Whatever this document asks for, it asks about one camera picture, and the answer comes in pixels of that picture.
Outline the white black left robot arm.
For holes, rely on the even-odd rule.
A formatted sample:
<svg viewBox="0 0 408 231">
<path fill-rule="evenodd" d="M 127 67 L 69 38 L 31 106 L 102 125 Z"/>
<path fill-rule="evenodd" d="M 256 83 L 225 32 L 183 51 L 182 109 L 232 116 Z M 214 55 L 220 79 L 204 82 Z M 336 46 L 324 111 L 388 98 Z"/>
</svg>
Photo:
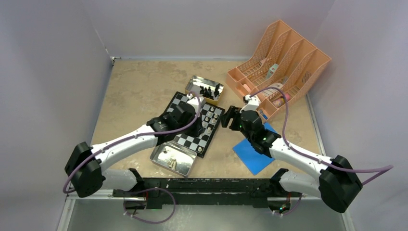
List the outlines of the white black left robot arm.
<svg viewBox="0 0 408 231">
<path fill-rule="evenodd" d="M 198 136 L 203 104 L 202 97 L 195 97 L 122 137 L 94 146 L 85 141 L 77 144 L 64 167 L 68 179 L 63 192 L 76 192 L 80 198 L 88 197 L 100 190 L 109 178 L 118 176 L 123 179 L 118 185 L 119 189 L 132 197 L 141 195 L 143 183 L 138 180 L 140 176 L 135 170 L 114 173 L 109 172 L 108 168 L 139 151 L 172 141 L 181 133 Z"/>
</svg>

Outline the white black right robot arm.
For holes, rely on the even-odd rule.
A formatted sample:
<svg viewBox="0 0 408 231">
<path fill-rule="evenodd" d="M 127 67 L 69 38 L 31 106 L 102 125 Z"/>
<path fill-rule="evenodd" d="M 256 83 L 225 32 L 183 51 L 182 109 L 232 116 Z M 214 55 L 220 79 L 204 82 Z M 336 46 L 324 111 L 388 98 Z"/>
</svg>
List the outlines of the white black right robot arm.
<svg viewBox="0 0 408 231">
<path fill-rule="evenodd" d="M 304 172 L 297 174 L 280 169 L 270 183 L 271 192 L 281 196 L 298 192 L 320 198 L 332 210 L 343 213 L 360 193 L 363 184 L 343 156 L 330 158 L 299 148 L 265 128 L 255 111 L 230 106 L 220 116 L 221 125 L 239 131 L 258 154 L 281 160 Z"/>
</svg>

